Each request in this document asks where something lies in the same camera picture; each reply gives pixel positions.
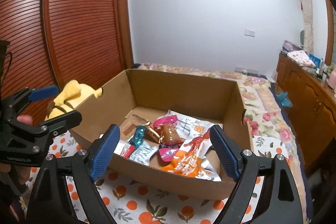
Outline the person's left hand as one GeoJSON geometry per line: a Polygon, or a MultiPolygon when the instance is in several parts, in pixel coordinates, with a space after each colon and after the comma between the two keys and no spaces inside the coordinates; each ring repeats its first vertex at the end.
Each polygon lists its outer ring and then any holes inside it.
{"type": "MultiPolygon", "coordinates": [[[[32,125],[33,118],[29,115],[20,115],[18,116],[17,120],[27,125],[32,125]]],[[[8,164],[0,164],[0,171],[3,173],[8,173],[11,170],[11,167],[8,164]]],[[[30,178],[31,167],[19,167],[18,176],[19,176],[19,183],[25,184],[30,178]]]]}

